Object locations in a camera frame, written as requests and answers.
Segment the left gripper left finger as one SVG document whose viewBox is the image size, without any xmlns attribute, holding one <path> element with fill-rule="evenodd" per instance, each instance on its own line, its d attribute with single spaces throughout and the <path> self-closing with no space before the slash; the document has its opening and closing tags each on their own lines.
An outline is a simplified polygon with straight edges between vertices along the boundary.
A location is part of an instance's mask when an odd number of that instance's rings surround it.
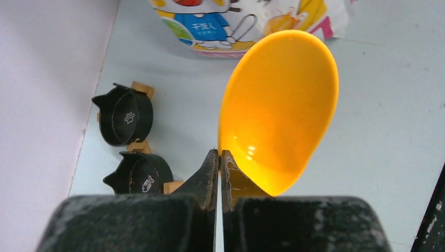
<svg viewBox="0 0 445 252">
<path fill-rule="evenodd" d="M 218 169 L 218 151 L 211 149 L 201 167 L 172 194 L 191 195 L 197 200 L 201 209 L 214 210 L 217 204 Z"/>
</svg>

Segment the orange plastic scoop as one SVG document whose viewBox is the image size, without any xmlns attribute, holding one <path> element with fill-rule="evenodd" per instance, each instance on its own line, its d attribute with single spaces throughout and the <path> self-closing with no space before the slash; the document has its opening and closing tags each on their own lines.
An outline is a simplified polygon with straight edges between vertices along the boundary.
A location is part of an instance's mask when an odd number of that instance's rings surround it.
<svg viewBox="0 0 445 252">
<path fill-rule="evenodd" d="M 271 196 L 303 174 L 334 117 L 339 74 L 327 45 L 301 30 L 254 44 L 233 70 L 221 101 L 218 152 Z"/>
</svg>

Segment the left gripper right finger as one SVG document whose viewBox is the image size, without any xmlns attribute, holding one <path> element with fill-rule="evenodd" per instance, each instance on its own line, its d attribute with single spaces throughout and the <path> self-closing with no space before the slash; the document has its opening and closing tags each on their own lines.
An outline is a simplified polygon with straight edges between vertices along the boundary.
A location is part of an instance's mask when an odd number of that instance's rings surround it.
<svg viewBox="0 0 445 252">
<path fill-rule="evenodd" d="M 221 196 L 222 211 L 232 212 L 240 197 L 270 197 L 253 182 L 237 165 L 232 153 L 221 153 Z"/>
</svg>

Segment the pet food bag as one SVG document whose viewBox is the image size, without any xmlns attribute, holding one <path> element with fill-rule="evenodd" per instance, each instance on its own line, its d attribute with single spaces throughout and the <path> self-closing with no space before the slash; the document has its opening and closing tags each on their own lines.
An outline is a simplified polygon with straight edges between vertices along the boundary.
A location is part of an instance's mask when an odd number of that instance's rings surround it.
<svg viewBox="0 0 445 252">
<path fill-rule="evenodd" d="M 256 42 L 282 30 L 302 30 L 321 40 L 343 37 L 353 1 L 151 0 L 177 39 L 193 52 L 241 58 Z"/>
</svg>

